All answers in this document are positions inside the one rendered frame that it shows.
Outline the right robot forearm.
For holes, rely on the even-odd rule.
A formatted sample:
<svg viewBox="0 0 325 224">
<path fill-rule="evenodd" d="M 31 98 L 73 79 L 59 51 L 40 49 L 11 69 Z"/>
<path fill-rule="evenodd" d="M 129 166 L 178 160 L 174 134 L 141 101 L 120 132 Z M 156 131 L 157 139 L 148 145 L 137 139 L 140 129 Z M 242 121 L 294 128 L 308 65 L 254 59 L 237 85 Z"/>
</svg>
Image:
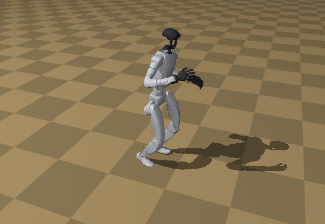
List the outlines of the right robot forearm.
<svg viewBox="0 0 325 224">
<path fill-rule="evenodd" d="M 146 79 L 144 81 L 144 85 L 147 87 L 159 88 L 163 86 L 169 86 L 174 81 L 176 81 L 175 76 L 163 79 Z"/>
</svg>

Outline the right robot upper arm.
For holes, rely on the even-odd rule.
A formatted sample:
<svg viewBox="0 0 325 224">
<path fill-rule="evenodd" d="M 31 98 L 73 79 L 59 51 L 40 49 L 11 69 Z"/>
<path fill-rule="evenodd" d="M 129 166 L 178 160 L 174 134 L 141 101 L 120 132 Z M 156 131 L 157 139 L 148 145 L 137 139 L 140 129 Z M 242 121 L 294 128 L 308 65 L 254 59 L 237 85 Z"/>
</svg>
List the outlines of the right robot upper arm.
<svg viewBox="0 0 325 224">
<path fill-rule="evenodd" d="M 160 54 L 154 55 L 152 57 L 151 63 L 150 63 L 150 66 L 149 66 L 149 69 L 147 71 L 144 81 L 146 79 L 152 79 L 153 76 L 155 76 L 158 68 L 163 64 L 163 58 L 164 58 L 164 56 L 162 56 Z M 152 88 L 152 87 L 147 87 L 147 88 Z"/>
</svg>

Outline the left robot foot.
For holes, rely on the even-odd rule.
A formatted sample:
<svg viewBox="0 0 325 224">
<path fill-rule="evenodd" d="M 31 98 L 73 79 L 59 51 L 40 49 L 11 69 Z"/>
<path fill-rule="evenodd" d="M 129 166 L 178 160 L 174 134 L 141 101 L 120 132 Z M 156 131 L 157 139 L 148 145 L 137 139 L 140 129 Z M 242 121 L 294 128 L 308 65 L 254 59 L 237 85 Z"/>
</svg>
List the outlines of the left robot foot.
<svg viewBox="0 0 325 224">
<path fill-rule="evenodd" d="M 165 153 L 165 154 L 168 154 L 171 152 L 171 150 L 169 148 L 166 148 L 164 146 L 161 146 L 162 148 L 160 150 L 158 150 L 157 152 L 159 153 Z"/>
</svg>

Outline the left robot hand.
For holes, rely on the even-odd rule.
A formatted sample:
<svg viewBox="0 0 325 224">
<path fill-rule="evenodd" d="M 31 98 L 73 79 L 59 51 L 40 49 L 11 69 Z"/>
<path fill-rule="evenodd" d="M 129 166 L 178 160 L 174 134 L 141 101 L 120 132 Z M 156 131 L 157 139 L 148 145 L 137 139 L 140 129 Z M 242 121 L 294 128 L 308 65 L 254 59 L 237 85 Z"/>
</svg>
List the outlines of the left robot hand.
<svg viewBox="0 0 325 224">
<path fill-rule="evenodd" d="M 190 80 L 188 80 L 188 82 L 189 81 L 191 81 L 193 84 L 196 84 L 200 89 L 203 87 L 203 80 L 201 80 L 200 79 L 200 77 L 198 77 L 198 76 L 192 76 L 192 77 L 189 77 L 189 78 L 195 78 L 195 80 L 194 79 L 190 79 Z"/>
</svg>

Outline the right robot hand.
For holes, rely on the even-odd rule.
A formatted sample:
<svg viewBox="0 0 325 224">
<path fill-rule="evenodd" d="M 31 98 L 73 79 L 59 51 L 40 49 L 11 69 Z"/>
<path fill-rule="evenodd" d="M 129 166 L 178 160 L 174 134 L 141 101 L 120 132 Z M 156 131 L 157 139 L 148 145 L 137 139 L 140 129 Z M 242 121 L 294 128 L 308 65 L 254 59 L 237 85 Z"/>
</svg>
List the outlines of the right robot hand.
<svg viewBox="0 0 325 224">
<path fill-rule="evenodd" d="M 195 74 L 195 72 L 190 72 L 190 71 L 193 71 L 193 69 L 185 71 L 186 69 L 187 68 L 182 69 L 181 72 L 178 73 L 178 75 L 173 75 L 173 76 L 175 76 L 176 81 L 172 82 L 171 84 L 177 83 L 178 81 L 186 81 L 186 80 L 190 80 L 190 79 L 195 80 L 195 78 L 187 78 L 187 77 L 191 77 L 191 76 L 195 77 L 195 75 L 189 75 L 189 74 Z M 187 73 L 187 72 L 189 72 L 189 73 Z"/>
</svg>

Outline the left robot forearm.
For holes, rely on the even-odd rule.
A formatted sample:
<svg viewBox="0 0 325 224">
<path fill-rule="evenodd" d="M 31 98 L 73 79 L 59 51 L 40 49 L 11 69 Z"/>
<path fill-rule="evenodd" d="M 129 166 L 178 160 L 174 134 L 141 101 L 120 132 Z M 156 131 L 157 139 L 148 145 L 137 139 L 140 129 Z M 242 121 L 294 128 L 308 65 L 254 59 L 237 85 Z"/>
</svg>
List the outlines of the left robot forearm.
<svg viewBox="0 0 325 224">
<path fill-rule="evenodd" d="M 175 68 L 174 68 L 174 71 L 173 71 L 173 74 L 172 75 L 178 75 L 178 73 L 179 73 L 180 71 L 178 71 L 178 70 L 176 70 Z M 188 78 L 188 77 L 187 77 Z M 188 80 L 186 80 L 186 81 L 188 81 Z"/>
</svg>

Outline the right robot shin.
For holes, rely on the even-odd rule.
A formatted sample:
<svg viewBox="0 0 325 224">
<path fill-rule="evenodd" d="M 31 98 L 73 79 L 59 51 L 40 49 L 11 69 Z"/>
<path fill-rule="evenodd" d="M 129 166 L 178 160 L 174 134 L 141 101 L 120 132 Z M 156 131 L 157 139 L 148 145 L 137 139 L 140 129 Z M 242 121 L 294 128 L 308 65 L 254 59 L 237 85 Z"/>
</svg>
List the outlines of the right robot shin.
<svg viewBox="0 0 325 224">
<path fill-rule="evenodd" d="M 144 158 L 148 155 L 151 155 L 155 152 L 157 152 L 158 150 L 160 150 L 162 147 L 159 148 L 159 144 L 156 141 L 156 139 L 153 139 L 146 147 L 145 150 L 140 154 L 141 158 Z M 142 157 L 143 156 L 143 157 Z"/>
</svg>

